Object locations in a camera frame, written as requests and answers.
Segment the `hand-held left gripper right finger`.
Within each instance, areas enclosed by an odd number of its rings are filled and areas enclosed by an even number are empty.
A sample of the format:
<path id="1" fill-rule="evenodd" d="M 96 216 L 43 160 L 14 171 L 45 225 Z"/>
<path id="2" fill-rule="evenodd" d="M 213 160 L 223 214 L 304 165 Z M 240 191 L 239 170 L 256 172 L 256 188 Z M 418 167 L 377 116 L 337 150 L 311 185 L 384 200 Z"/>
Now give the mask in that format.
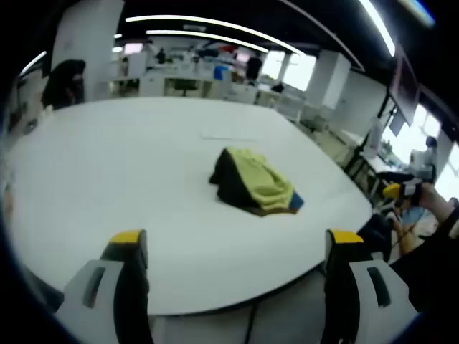
<path id="1" fill-rule="evenodd" d="M 416 318 L 409 287 L 352 231 L 326 231 L 322 343 L 392 343 Z"/>

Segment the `person's right hand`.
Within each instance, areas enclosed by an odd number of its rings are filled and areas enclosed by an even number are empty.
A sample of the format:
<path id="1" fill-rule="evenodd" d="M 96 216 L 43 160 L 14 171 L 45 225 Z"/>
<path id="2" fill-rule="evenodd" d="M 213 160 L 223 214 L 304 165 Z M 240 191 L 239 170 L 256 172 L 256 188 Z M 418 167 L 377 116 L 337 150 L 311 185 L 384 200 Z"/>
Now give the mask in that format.
<path id="1" fill-rule="evenodd" d="M 430 183 L 421 185 L 419 206 L 427 209 L 436 218 L 439 225 L 443 224 L 457 209 L 457 204 L 453 199 L 446 201 Z"/>

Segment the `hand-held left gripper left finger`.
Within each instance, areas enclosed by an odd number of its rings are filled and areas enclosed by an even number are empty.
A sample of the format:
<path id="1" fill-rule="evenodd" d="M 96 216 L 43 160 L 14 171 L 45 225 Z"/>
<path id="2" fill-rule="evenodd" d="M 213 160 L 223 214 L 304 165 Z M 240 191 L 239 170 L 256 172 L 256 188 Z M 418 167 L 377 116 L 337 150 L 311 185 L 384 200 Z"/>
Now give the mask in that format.
<path id="1" fill-rule="evenodd" d="M 79 343 L 152 343 L 147 233 L 113 236 L 64 288 L 56 317 Z"/>

